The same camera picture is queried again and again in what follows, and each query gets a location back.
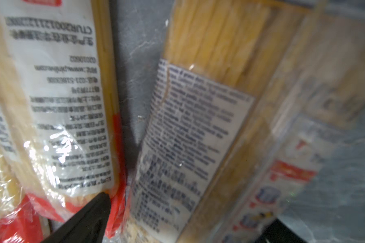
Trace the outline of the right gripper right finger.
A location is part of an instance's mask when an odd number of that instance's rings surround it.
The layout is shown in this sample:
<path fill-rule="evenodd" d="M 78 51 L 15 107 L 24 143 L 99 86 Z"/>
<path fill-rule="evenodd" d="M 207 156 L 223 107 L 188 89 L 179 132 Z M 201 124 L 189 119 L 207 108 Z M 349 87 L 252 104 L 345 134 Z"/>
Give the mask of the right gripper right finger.
<path fill-rule="evenodd" d="M 275 220 L 265 229 L 255 243 L 306 243 L 280 220 Z"/>

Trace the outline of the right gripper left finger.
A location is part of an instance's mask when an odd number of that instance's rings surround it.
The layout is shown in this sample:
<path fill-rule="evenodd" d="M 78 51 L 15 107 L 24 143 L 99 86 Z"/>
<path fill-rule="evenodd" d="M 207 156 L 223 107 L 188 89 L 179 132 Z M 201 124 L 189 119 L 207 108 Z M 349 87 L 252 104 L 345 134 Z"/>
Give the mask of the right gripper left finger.
<path fill-rule="evenodd" d="M 104 192 L 99 193 L 43 242 L 101 243 L 110 211 L 111 201 L 108 194 Z"/>

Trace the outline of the blue white label spaghetti bag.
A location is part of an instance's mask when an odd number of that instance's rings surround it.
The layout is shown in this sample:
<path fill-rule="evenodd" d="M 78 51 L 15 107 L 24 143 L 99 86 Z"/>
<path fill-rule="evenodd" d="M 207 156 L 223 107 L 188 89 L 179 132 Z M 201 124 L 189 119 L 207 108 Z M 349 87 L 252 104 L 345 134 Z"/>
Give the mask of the blue white label spaghetti bag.
<path fill-rule="evenodd" d="M 365 1 L 176 1 L 123 243 L 252 243 L 365 110 Z"/>

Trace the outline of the red white label spaghetti bag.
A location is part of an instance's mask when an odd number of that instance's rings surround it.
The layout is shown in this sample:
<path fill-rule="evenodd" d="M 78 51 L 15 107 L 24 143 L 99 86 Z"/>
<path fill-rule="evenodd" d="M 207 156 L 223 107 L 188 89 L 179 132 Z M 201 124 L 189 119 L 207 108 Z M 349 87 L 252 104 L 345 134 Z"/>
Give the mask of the red white label spaghetti bag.
<path fill-rule="evenodd" d="M 108 1 L 0 1 L 0 114 L 35 210 L 66 222 L 104 192 L 113 238 L 126 179 Z"/>

